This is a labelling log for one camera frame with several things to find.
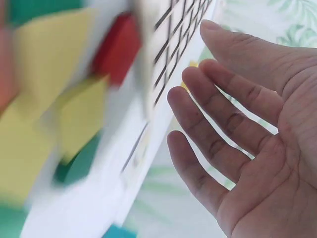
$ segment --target finger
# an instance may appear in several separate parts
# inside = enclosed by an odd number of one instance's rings
[[[237,183],[250,158],[229,146],[217,134],[185,89],[182,87],[172,89],[168,94],[168,101],[180,125],[209,163]]]
[[[303,70],[316,66],[315,49],[280,46],[224,30],[207,20],[201,24],[201,35],[221,65],[247,80],[277,91],[284,99],[305,80]]]
[[[199,67],[225,93],[238,100],[249,111],[277,127],[284,102],[275,91],[250,82],[211,59],[203,61]]]
[[[196,101],[230,139],[254,156],[259,154],[272,137],[270,132],[239,111],[199,68],[186,69],[183,80]]]
[[[216,217],[221,202],[229,191],[204,170],[181,132],[172,132],[167,141],[179,175],[191,193]]]

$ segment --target hand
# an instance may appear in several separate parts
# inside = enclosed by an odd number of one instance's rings
[[[168,144],[177,171],[230,238],[317,237],[317,50],[279,46],[209,21],[201,35],[218,62],[186,69],[183,80],[201,108],[255,159],[229,146],[177,87],[168,95],[177,120],[236,186],[228,191],[216,182],[175,131]],[[215,85],[279,134],[248,119]]]

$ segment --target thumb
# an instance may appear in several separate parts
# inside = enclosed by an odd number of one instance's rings
[[[247,80],[277,91],[284,98],[304,80],[303,71],[317,65],[316,49],[280,46],[224,30],[208,20],[202,21],[201,35],[219,63]]]

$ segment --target foam block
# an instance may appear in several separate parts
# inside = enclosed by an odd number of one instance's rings
[[[67,186],[86,177],[94,161],[100,139],[101,133],[98,133],[68,165],[60,163],[55,173],[55,179]]]
[[[130,13],[120,15],[101,43],[92,72],[109,75],[110,85],[120,86],[141,47],[136,19]]]
[[[88,8],[40,17],[15,31],[23,87],[20,108],[30,121],[36,121],[68,85],[84,52],[92,19]]]
[[[68,164],[102,128],[106,80],[90,79],[63,94],[56,102],[60,141]]]
[[[0,115],[18,93],[10,36],[10,31],[0,26]]]
[[[20,237],[27,213],[22,208],[0,205],[0,234],[3,238]]]
[[[82,0],[10,0],[8,21],[20,26],[36,17],[81,8]]]
[[[137,235],[124,228],[112,225],[103,238],[136,238]]]
[[[23,204],[55,140],[27,123],[13,102],[0,118],[0,197]]]

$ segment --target palm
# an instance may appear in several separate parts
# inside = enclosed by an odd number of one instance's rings
[[[315,67],[310,68],[301,74],[309,80],[290,78],[279,93],[282,97],[214,61],[184,72],[183,80],[202,109],[255,155],[252,161],[221,139],[185,90],[175,88],[169,94],[186,133],[207,160],[236,183],[232,191],[217,184],[199,165],[186,138],[179,132],[169,136],[180,175],[229,237],[317,236],[317,76]],[[277,126],[279,134],[242,115],[214,85]]]

